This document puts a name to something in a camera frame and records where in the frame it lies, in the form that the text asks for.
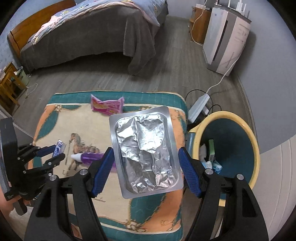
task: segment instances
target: purple marker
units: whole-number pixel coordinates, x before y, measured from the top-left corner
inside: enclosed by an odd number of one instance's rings
[[[93,153],[93,152],[87,152],[87,153],[78,153],[71,155],[71,158],[82,162],[84,164],[90,164],[93,161],[101,160],[104,153]]]

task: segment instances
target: white cable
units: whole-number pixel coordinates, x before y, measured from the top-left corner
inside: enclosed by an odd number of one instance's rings
[[[192,37],[192,30],[193,30],[193,28],[194,28],[194,25],[195,25],[196,21],[202,16],[202,14],[201,14],[197,19],[195,19],[195,21],[194,21],[194,23],[193,23],[193,26],[192,26],[192,29],[191,29],[191,38],[192,38],[193,42],[196,43],[196,44],[198,44],[198,45],[200,45],[200,46],[203,46],[203,44],[200,44],[200,43],[196,42],[196,41],[193,39],[193,37]]]
[[[246,46],[246,43],[244,44],[244,46],[243,46],[243,48],[242,48],[242,51],[240,52],[240,54],[239,54],[239,56],[237,57],[237,59],[232,63],[232,65],[230,66],[230,68],[229,68],[229,69],[225,72],[225,74],[222,76],[220,82],[219,82],[218,84],[215,84],[215,85],[211,86],[210,88],[208,88],[208,90],[207,90],[207,94],[209,93],[209,91],[210,91],[211,88],[213,88],[213,87],[219,85],[219,84],[222,82],[223,78],[224,78],[225,75],[228,73],[228,71],[229,71],[229,70],[235,65],[235,63],[239,60],[239,58],[240,58],[240,56],[241,56],[241,54],[242,54],[242,52],[243,52],[245,46]]]
[[[28,98],[28,96],[29,96],[30,94],[32,94],[34,90],[36,90],[36,88],[37,88],[38,84],[37,84],[37,83],[35,83],[34,85],[36,85],[36,87],[35,87],[35,88],[34,88],[34,89],[33,89],[33,90],[30,92],[30,93],[28,93],[28,90],[29,90],[29,88],[33,87],[33,85],[32,85],[32,86],[29,86],[29,87],[27,87],[27,86],[26,86],[26,88],[27,88],[27,91],[26,91],[25,99],[27,99],[27,98]]]

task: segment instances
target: blue wallpaper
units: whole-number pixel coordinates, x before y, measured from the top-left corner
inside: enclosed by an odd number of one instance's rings
[[[26,2],[20,6],[0,35],[0,69],[3,69],[10,61],[12,61],[16,67],[20,66],[20,62],[13,56],[7,40],[9,31],[32,14],[59,1],[60,0],[26,0]]]

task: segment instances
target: wooden headboard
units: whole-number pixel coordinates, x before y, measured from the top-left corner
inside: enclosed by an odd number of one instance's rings
[[[39,12],[34,13],[20,24],[18,24],[13,30],[11,30],[7,36],[11,47],[15,51],[17,57],[20,59],[20,51],[27,44],[29,38],[36,33],[43,24],[47,23],[51,16],[66,8],[75,6],[74,0],[64,0],[55,4],[52,4]]]

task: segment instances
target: wooden floor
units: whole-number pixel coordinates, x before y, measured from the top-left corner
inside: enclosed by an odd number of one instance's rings
[[[190,41],[188,24],[186,20],[167,17],[155,37],[157,54],[138,76],[128,74],[130,58],[121,53],[85,56],[35,71],[29,85],[38,83],[38,87],[27,99],[25,95],[20,98],[21,106],[14,114],[15,122],[33,136],[44,107],[55,93],[90,90],[170,91],[185,97],[192,89],[206,91],[218,83],[222,75],[206,69],[202,47]],[[250,125],[246,101],[239,84],[231,77],[225,77],[210,94],[214,104],[239,115]],[[188,106],[201,95],[203,93],[199,91],[190,93]],[[200,200],[186,190],[182,211],[184,234],[189,231],[199,203]],[[217,219],[221,220],[221,210],[219,213]]]

